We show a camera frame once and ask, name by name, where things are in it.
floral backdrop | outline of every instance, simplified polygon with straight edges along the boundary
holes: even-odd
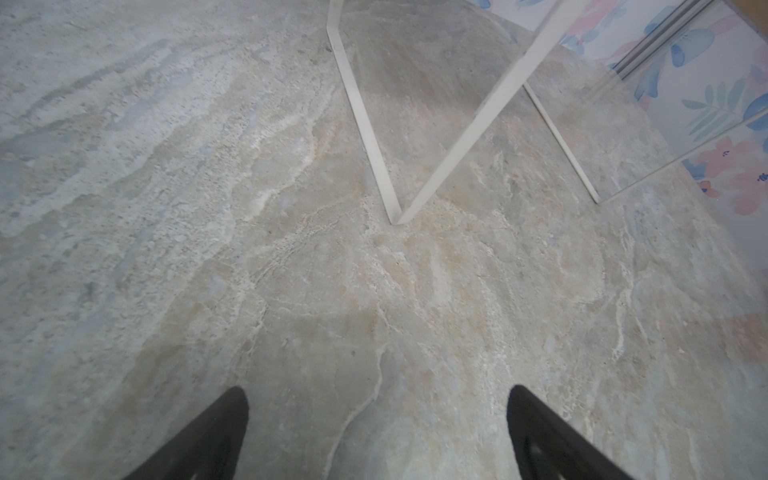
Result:
[[[555,0],[469,1],[534,30]],[[561,43],[610,66],[679,4],[594,0]],[[627,83],[672,150],[682,155],[768,107],[768,44],[718,2]],[[702,200],[768,276],[768,115],[711,142],[684,166]]]

marble surface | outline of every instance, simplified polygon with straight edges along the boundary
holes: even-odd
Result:
[[[760,478],[766,286],[690,176],[597,207],[519,94],[392,227],[326,9],[0,6],[0,476],[121,478],[238,384],[238,478],[516,478],[523,383],[635,478]],[[527,34],[346,12],[404,200]]]

white rod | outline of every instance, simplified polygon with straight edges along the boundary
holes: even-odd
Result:
[[[395,223],[401,216],[400,203],[397,201],[397,194],[395,194],[395,188],[392,186],[392,180],[389,178],[389,172],[386,169],[386,164],[379,148],[379,142],[376,141],[376,135],[373,133],[373,126],[371,126],[371,120],[368,118],[366,105],[362,102],[355,74],[352,72],[352,66],[349,65],[349,59],[346,56],[344,44],[341,42],[341,36],[339,35],[339,22],[341,21],[341,9],[343,6],[344,0],[331,0],[330,2],[328,25],[326,26],[328,39],[331,42],[333,55],[336,57],[336,64],[339,66],[346,95],[349,97],[349,104],[352,105],[352,113],[355,115],[355,121],[360,130],[362,144],[366,147],[368,161],[371,163],[371,169],[373,170],[373,177],[376,179],[376,184],[379,186],[379,192],[384,201],[387,217],[389,217],[390,223]]]
[[[581,182],[584,184],[584,186],[587,188],[587,192],[589,192],[590,196],[592,197],[592,200],[596,204],[600,203],[600,195],[598,195],[598,191],[594,189],[592,186],[592,182],[589,181],[589,177],[587,177],[587,174],[584,173],[584,169],[581,168],[581,165],[578,163],[578,160],[576,160],[576,157],[574,156],[574,153],[571,151],[570,147],[567,143],[565,143],[565,139],[562,135],[560,135],[560,131],[558,128],[554,125],[554,122],[549,117],[549,114],[544,109],[544,105],[541,104],[541,101],[539,101],[536,94],[533,92],[533,89],[531,88],[531,85],[528,84],[528,82],[525,82],[523,84],[523,88],[528,93],[528,96],[531,97],[531,101],[533,101],[533,104],[536,105],[536,110],[538,110],[538,113],[541,114],[541,118],[544,118],[544,122],[549,127],[549,130],[554,135],[554,139],[558,141],[560,144],[560,148],[563,149],[563,152],[565,152],[565,156],[568,157],[568,161],[571,162],[571,166],[576,170],[576,174],[579,178],[581,178]]]
[[[581,10],[586,6],[589,0],[560,0],[547,18],[541,23],[536,36],[523,55],[512,63],[502,78],[496,83],[488,94],[488,97],[482,102],[475,116],[467,128],[458,137],[448,154],[440,165],[437,166],[429,179],[424,183],[421,190],[413,198],[411,205],[406,208],[402,216],[397,221],[398,225],[408,223],[427,200],[437,191],[448,175],[456,168],[456,165],[472,148],[472,145],[480,138],[483,132],[501,113],[502,109],[509,103],[512,97],[520,90],[523,83],[538,67],[549,51],[560,41],[571,23],[578,17]]]
[[[725,137],[726,135],[730,134],[730,132],[732,132],[732,131],[736,130],[737,128],[742,127],[742,126],[744,126],[746,124],[752,123],[755,120],[757,120],[758,118],[760,118],[760,117],[762,117],[762,116],[764,116],[766,114],[768,114],[768,107],[765,107],[763,110],[761,110],[761,111],[757,112],[755,115],[752,115],[751,117],[747,118],[745,121],[742,121],[741,123],[735,124],[734,126],[729,128],[728,130],[724,131],[722,134],[719,134],[716,137],[713,137],[713,138],[703,142],[698,147],[691,148],[689,151],[687,151],[686,153],[680,155],[678,158],[675,158],[670,163],[664,165],[663,167],[659,167],[656,170],[650,172],[645,177],[642,177],[640,180],[634,182],[629,187],[626,187],[623,190],[619,190],[615,194],[613,194],[610,197],[608,197],[606,200],[603,200],[601,203],[605,204],[607,202],[610,202],[611,200],[613,200],[614,198],[616,198],[619,195],[623,194],[624,192],[627,192],[629,190],[633,190],[635,187],[639,187],[640,185],[645,184],[652,177],[656,177],[657,174],[660,174],[661,172],[666,171],[666,170],[672,168],[673,166],[677,165],[678,163],[680,163],[681,161],[685,160],[686,158],[689,158],[689,157],[692,157],[694,155],[699,154],[702,150],[704,150],[704,148],[706,148],[712,142],[717,142],[719,139],[721,139],[721,138]]]

white metal frame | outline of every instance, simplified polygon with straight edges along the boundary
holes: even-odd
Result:
[[[541,61],[547,56],[547,53],[549,53],[549,51],[560,41],[560,38],[562,38],[565,31],[571,26],[571,23],[578,17],[581,10],[584,9],[584,6],[586,6],[589,1],[590,0],[560,0],[555,4],[536,30],[531,45],[523,55],[512,62],[512,65],[510,65],[507,71],[504,72],[501,79],[493,87],[493,90],[491,90],[491,93],[488,94],[488,97],[486,97],[482,104],[480,104],[472,121],[469,122],[469,125],[467,125],[464,131],[458,136],[458,139],[453,144],[448,154],[440,162],[435,171],[432,172],[429,179],[422,185],[419,192],[413,198],[413,202],[411,202],[405,211],[403,211],[400,207],[400,202],[397,200],[397,195],[392,186],[392,180],[389,178],[389,172],[384,163],[379,143],[376,141],[376,135],[373,133],[373,127],[368,118],[366,106],[362,102],[362,96],[360,95],[355,75],[352,72],[352,67],[349,65],[349,59],[346,56],[344,45],[341,41],[341,36],[339,35],[339,23],[341,21],[341,10],[344,6],[344,0],[331,0],[328,10],[328,39],[331,42],[331,49],[336,57],[336,63],[341,72],[344,88],[349,97],[349,103],[352,105],[355,121],[360,129],[362,143],[365,145],[368,160],[373,169],[373,176],[376,179],[376,183],[379,185],[379,192],[384,201],[384,208],[386,209],[390,223],[397,225],[408,223],[419,210],[421,210],[427,200],[429,200],[429,198],[437,191],[438,187],[442,185],[448,175],[454,168],[456,168],[456,165],[458,165],[467,152],[469,152],[472,145],[475,144],[491,122],[493,122],[498,114],[501,113],[502,109],[518,92],[520,87],[523,86],[525,81],[528,80],[528,76],[533,73],[536,67],[538,67]],[[531,99],[535,98],[532,90],[527,86],[526,91],[531,95]],[[574,168],[582,181],[584,181],[590,194],[595,201],[599,201],[597,192],[594,191],[591,183],[589,183],[586,175],[584,175],[584,171],[578,166],[578,162],[573,157],[568,146],[562,140],[562,136],[557,131],[557,128],[554,127],[551,119],[546,115],[544,108],[541,106],[541,102],[536,98],[534,103],[547,122],[547,125],[552,130],[552,133],[555,135],[555,138],[558,139],[558,143],[563,146],[563,150],[566,152],[568,160],[574,165]]]

